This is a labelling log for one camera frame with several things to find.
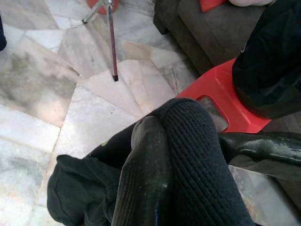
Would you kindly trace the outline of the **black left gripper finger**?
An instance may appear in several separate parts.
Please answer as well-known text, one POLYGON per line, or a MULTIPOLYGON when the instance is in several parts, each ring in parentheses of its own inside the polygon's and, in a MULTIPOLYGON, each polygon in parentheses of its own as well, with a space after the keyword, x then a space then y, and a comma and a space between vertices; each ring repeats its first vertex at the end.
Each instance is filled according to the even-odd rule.
POLYGON ((120 174, 111 226, 167 226, 170 155, 157 117, 148 116, 136 123, 131 148, 120 174))

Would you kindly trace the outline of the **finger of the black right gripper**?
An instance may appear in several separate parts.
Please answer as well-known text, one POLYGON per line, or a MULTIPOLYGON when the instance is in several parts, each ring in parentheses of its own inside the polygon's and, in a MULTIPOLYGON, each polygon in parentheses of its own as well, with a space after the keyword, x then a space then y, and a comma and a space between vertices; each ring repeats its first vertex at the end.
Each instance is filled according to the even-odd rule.
POLYGON ((288 160, 254 160, 245 155, 233 158, 229 165, 288 181, 301 181, 301 162, 288 160))
POLYGON ((254 162, 273 160, 301 165, 301 134, 292 132, 220 133, 218 135, 227 162, 242 155, 254 162))

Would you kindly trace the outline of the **black garment with green logo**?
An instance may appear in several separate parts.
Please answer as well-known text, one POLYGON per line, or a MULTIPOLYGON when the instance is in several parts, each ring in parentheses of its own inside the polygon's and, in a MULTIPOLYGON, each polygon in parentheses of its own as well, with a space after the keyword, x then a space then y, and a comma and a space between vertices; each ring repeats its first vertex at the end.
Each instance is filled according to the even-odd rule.
MULTIPOLYGON (((159 119, 167 137, 167 226, 254 226, 208 112, 193 100, 175 98, 148 116, 159 119)), ((120 174, 132 150, 136 123, 82 159, 57 157, 47 187, 47 209, 55 221, 65 226, 111 226, 120 174)))

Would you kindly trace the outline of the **red plastic stool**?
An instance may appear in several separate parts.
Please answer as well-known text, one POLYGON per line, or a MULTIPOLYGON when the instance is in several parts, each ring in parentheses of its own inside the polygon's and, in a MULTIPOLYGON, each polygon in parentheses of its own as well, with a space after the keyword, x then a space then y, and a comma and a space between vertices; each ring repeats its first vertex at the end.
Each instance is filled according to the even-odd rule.
POLYGON ((235 59, 232 59, 210 69, 176 97, 193 100, 209 98, 228 124, 223 130, 225 133, 258 133, 271 120, 253 114, 240 102, 232 79, 234 62, 235 59))

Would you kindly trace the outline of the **silver metal clothes rack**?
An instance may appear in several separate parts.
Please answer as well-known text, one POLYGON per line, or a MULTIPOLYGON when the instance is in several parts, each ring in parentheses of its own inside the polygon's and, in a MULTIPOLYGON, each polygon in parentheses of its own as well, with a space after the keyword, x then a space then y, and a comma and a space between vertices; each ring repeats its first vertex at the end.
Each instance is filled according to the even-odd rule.
POLYGON ((106 9, 106 16, 108 21, 109 38, 110 38, 110 51, 111 51, 111 64, 112 64, 112 78, 115 82, 119 80, 116 44, 113 23, 113 0, 97 0, 90 12, 81 20, 83 24, 87 24, 91 18, 99 11, 101 7, 106 9))

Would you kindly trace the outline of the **dark grey fabric sofa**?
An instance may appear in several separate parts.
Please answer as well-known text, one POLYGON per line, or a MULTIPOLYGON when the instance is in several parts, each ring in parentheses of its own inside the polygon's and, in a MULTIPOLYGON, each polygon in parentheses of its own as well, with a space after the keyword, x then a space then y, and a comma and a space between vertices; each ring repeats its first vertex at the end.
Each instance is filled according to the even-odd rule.
POLYGON ((156 0, 153 22, 161 34, 171 34, 203 74, 240 54, 265 9, 227 1, 203 12, 199 0, 156 0))

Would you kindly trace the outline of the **pink cat face cushion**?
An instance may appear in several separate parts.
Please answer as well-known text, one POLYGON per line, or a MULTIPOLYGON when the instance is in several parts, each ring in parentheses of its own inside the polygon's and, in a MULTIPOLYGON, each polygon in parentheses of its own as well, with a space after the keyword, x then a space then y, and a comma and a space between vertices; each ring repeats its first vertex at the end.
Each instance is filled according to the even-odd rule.
POLYGON ((275 0, 229 0, 230 3, 239 7, 265 6, 275 2, 275 0))

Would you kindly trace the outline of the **red cushion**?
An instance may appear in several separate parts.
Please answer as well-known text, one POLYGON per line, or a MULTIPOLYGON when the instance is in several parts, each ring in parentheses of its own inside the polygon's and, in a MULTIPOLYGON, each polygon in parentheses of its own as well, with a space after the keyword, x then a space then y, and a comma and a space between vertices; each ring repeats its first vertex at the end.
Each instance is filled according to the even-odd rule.
POLYGON ((207 12, 227 1, 228 0, 199 0, 199 3, 200 3, 202 12, 207 12))

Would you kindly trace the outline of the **black shirt small white print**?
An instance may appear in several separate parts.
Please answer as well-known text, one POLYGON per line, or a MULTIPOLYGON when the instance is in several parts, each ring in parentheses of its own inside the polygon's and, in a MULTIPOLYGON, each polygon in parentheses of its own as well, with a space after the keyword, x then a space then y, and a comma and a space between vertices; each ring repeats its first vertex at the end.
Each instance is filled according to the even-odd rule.
POLYGON ((0 15, 0 51, 2 51, 7 46, 7 40, 4 34, 2 18, 0 15))

